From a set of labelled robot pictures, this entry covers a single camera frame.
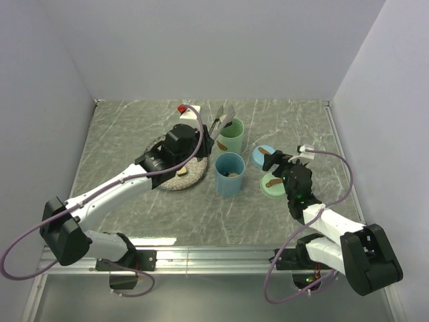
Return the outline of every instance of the white enclosure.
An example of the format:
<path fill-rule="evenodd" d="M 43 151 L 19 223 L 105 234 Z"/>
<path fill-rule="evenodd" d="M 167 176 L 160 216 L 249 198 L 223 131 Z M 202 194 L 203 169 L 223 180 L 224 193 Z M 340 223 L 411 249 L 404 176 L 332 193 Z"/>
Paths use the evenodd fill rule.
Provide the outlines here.
<path fill-rule="evenodd" d="M 1 251 L 68 196 L 94 99 L 322 99 L 404 269 L 391 294 L 425 321 L 428 17 L 427 0 L 0 1 Z M 33 272 L 42 245 L 7 268 Z M 0 278 L 2 321 L 31 285 Z"/>
<path fill-rule="evenodd" d="M 96 99 L 332 99 L 384 0 L 40 0 Z"/>

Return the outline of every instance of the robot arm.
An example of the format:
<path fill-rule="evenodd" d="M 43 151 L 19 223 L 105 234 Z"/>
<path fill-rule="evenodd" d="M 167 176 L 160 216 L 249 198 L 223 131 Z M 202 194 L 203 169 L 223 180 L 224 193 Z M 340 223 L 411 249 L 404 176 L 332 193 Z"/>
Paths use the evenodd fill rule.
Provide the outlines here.
<path fill-rule="evenodd" d="M 40 235 L 61 265 L 71 265 L 86 256 L 135 268 L 137 251 L 125 235 L 99 233 L 90 229 L 121 203 L 173 178 L 176 171 L 167 169 L 181 164 L 195 151 L 200 137 L 200 131 L 192 127 L 192 118 L 196 120 L 196 115 L 190 109 L 183 106 L 180 108 L 185 121 L 191 122 L 191 126 L 176 124 L 166 134 L 164 141 L 97 188 L 64 202 L 56 197 L 46 203 L 42 220 L 70 209 L 65 216 L 40 228 Z M 209 156 L 213 144 L 214 140 L 204 125 L 202 143 L 195 157 Z"/>
<path fill-rule="evenodd" d="M 312 171 L 306 167 L 314 159 L 312 146 L 298 146 L 297 156 L 275 151 L 264 156 L 263 170 L 274 164 L 273 175 L 282 178 L 291 216 L 306 225 L 324 209 L 309 227 L 315 233 L 298 240 L 296 257 L 303 266 L 323 263 L 344 274 L 360 295 L 400 281 L 401 266 L 384 230 L 376 224 L 366 226 L 339 215 L 312 193 Z"/>

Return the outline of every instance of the floor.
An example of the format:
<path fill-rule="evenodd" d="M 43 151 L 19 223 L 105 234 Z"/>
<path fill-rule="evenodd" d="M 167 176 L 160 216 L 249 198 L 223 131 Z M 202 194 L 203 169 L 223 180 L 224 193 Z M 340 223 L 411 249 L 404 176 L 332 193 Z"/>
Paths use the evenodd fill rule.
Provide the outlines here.
<path fill-rule="evenodd" d="M 120 173 L 156 137 L 178 123 L 176 110 L 182 101 L 100 101 L 88 133 L 86 148 L 76 175 L 73 196 L 81 195 Z M 215 191 L 213 164 L 209 158 L 205 179 L 182 192 L 153 190 L 131 199 L 108 214 L 94 230 L 121 232 L 139 238 L 140 244 L 207 246 L 279 244 L 300 224 L 290 216 L 287 199 L 270 199 L 260 190 L 265 174 L 252 164 L 250 154 L 267 144 L 294 154 L 298 144 L 338 152 L 333 130 L 322 101 L 291 100 L 195 100 L 210 127 L 220 106 L 232 105 L 245 124 L 242 157 L 246 161 L 241 192 L 223 198 Z M 316 156 L 313 191 L 323 202 L 337 200 L 348 187 L 340 160 Z M 353 198 L 333 207 L 358 221 Z"/>

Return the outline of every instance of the cup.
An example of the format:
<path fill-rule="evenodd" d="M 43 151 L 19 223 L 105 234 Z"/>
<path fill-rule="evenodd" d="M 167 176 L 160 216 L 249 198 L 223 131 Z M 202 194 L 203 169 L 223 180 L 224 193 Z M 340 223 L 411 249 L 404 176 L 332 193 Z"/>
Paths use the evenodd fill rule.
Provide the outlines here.
<path fill-rule="evenodd" d="M 233 197 L 241 190 L 246 165 L 236 153 L 226 152 L 218 156 L 216 168 L 216 191 L 224 197 Z"/>
<path fill-rule="evenodd" d="M 241 153 L 243 143 L 244 124 L 240 119 L 233 118 L 232 124 L 223 129 L 216 140 L 219 154 L 225 152 Z"/>

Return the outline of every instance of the round plate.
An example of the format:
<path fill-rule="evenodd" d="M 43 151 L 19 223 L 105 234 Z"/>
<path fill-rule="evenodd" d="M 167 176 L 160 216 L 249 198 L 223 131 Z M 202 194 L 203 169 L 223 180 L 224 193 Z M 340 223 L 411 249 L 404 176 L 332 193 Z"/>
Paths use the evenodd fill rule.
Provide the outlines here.
<path fill-rule="evenodd" d="M 273 176 L 272 173 L 267 173 L 263 178 L 261 179 L 261 190 L 264 193 L 265 196 L 273 199 L 279 199 L 286 195 L 286 191 L 284 190 L 284 185 L 282 183 L 275 184 L 271 187 L 267 187 L 266 184 L 272 180 L 272 179 L 278 179 L 275 176 Z"/>
<path fill-rule="evenodd" d="M 271 154 L 273 154 L 275 152 L 275 150 L 271 146 L 257 146 L 252 151 L 252 162 L 253 162 L 253 164 L 256 165 L 258 168 L 262 168 L 262 166 L 263 166 L 263 153 L 258 150 L 259 148 L 263 148 Z"/>
<path fill-rule="evenodd" d="M 158 142 L 164 140 L 166 136 L 160 136 L 152 141 L 146 148 L 145 153 L 148 152 Z M 188 189 L 199 183 L 207 173 L 208 158 L 203 158 L 200 162 L 196 158 L 192 158 L 185 165 L 188 173 L 184 176 L 176 175 L 174 178 L 159 185 L 159 188 L 166 191 L 181 191 Z"/>

